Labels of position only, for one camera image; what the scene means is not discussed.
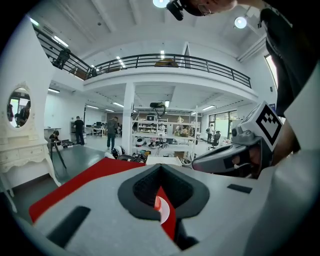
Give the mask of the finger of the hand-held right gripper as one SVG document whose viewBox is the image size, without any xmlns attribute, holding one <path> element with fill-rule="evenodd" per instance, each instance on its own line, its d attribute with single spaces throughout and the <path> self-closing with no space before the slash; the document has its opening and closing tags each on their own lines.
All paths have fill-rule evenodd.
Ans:
<svg viewBox="0 0 320 256">
<path fill-rule="evenodd" d="M 191 165 L 196 171 L 211 174 L 226 174 L 239 171 L 250 165 L 249 147 L 240 144 L 228 144 L 210 150 L 195 158 Z"/>
</svg>

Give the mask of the person's right hand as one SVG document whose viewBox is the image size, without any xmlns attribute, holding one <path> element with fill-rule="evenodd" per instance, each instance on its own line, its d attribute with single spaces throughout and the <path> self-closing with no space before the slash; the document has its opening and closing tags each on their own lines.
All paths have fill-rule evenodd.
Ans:
<svg viewBox="0 0 320 256">
<path fill-rule="evenodd" d="M 256 145 L 249 149 L 249 159 L 254 167 L 260 167 L 261 165 L 261 148 Z"/>
</svg>

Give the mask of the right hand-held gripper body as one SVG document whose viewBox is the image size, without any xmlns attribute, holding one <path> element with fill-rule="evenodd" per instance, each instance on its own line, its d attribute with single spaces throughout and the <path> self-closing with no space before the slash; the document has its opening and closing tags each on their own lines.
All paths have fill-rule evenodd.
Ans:
<svg viewBox="0 0 320 256">
<path fill-rule="evenodd" d="M 260 167 L 255 167 L 251 163 L 244 167 L 251 167 L 253 171 L 260 172 L 271 166 L 282 126 L 275 111 L 263 101 L 232 129 L 233 144 L 248 146 L 249 149 L 259 146 L 261 150 Z"/>
</svg>

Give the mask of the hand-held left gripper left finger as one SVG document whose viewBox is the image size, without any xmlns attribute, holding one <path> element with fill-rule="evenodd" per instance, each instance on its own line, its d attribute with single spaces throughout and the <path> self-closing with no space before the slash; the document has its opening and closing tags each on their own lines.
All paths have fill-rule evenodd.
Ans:
<svg viewBox="0 0 320 256">
<path fill-rule="evenodd" d="M 45 238 L 60 224 L 70 220 L 77 207 L 89 210 L 66 245 L 55 246 L 58 255 L 68 256 L 173 256 L 180 248 L 155 220 L 134 217 L 118 197 L 121 184 L 146 171 L 136 167 L 99 178 L 77 177 L 58 187 L 31 206 L 34 228 Z"/>
</svg>

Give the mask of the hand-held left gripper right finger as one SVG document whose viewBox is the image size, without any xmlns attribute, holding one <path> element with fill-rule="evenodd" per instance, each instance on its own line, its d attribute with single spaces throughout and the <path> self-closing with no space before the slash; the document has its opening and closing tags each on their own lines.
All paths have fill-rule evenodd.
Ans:
<svg viewBox="0 0 320 256">
<path fill-rule="evenodd" d="M 180 206 L 175 242 L 166 256 L 306 256 L 316 251 L 320 152 L 302 150 L 262 171 L 258 179 L 186 174 L 192 187 Z"/>
</svg>

